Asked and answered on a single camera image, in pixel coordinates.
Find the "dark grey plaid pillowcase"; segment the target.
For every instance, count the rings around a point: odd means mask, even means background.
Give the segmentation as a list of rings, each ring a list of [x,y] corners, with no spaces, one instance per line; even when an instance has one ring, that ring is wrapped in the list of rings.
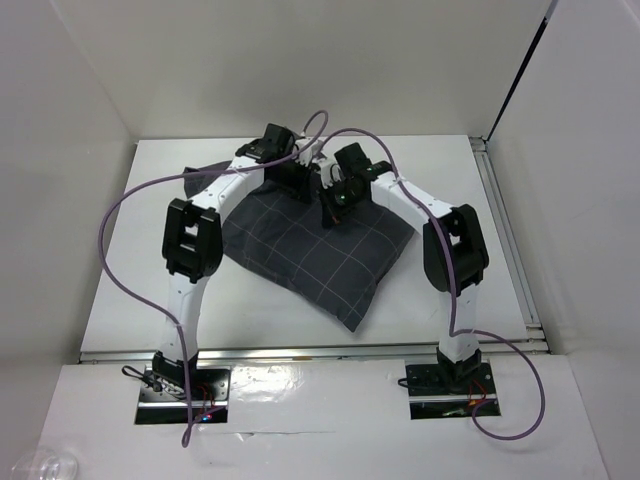
[[[267,181],[224,221],[224,253],[355,331],[414,230],[371,202],[360,203],[328,229],[321,217],[317,196],[304,203]]]

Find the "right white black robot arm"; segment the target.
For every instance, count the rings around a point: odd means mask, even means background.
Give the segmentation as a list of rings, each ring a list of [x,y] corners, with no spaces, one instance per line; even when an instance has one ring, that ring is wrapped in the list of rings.
[[[479,285],[489,255],[476,210],[436,199],[405,180],[394,163],[372,162],[358,143],[318,161],[322,225],[333,227],[366,202],[381,206],[422,239],[423,269],[448,314],[437,349],[436,379],[460,391],[481,365],[476,334]]]

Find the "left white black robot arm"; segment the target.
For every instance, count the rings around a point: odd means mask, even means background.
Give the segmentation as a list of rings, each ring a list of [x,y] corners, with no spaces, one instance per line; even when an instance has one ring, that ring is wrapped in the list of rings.
[[[266,181],[307,198],[317,141],[268,124],[263,136],[241,146],[211,184],[188,200],[170,202],[161,250],[170,275],[167,326],[152,372],[172,397],[187,398],[197,387],[200,310],[207,283],[223,259],[225,221]]]

